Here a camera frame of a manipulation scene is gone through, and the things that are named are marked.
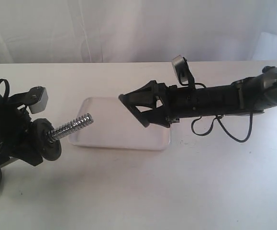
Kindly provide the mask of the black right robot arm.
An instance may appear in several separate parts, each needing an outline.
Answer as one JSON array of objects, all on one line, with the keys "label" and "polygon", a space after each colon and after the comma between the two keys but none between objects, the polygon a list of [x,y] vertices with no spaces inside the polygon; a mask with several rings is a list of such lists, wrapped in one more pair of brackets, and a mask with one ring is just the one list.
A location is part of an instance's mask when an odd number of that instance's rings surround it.
[{"label": "black right robot arm", "polygon": [[258,76],[213,87],[166,86],[152,80],[119,95],[119,100],[144,127],[170,127],[182,118],[259,114],[277,106],[277,67],[266,66]]}]

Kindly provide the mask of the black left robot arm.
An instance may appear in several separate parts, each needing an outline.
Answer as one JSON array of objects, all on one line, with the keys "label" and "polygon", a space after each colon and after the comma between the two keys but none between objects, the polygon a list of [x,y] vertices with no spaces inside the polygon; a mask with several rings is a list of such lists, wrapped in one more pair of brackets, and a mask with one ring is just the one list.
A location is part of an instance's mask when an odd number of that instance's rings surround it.
[{"label": "black left robot arm", "polygon": [[45,109],[46,88],[36,86],[27,92],[9,94],[9,82],[0,79],[0,165],[16,158],[37,166],[43,158],[33,143],[30,114]]}]

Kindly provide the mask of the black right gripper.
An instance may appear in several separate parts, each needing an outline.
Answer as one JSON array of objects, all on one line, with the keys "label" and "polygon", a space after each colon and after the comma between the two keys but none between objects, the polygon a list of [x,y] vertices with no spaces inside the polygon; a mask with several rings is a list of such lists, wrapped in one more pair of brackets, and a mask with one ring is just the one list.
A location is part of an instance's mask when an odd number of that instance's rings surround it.
[{"label": "black right gripper", "polygon": [[[150,108],[142,105],[162,105]],[[180,118],[232,114],[239,110],[239,93],[231,85],[191,89],[167,87],[151,80],[145,86],[121,94],[124,105],[136,105],[137,120],[144,126],[150,124],[170,127]]]}]

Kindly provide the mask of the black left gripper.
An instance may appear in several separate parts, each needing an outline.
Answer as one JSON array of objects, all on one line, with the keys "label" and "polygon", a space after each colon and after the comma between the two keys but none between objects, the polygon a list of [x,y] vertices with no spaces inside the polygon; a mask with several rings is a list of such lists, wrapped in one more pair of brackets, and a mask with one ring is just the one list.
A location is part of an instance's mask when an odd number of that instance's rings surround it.
[{"label": "black left gripper", "polygon": [[[0,140],[15,138],[26,130],[31,118],[28,113],[23,113],[11,105],[7,105],[0,95]],[[8,160],[17,158],[32,166],[37,166],[43,162],[42,156],[29,144],[23,143],[15,147],[7,146],[0,141],[0,165]]]}]

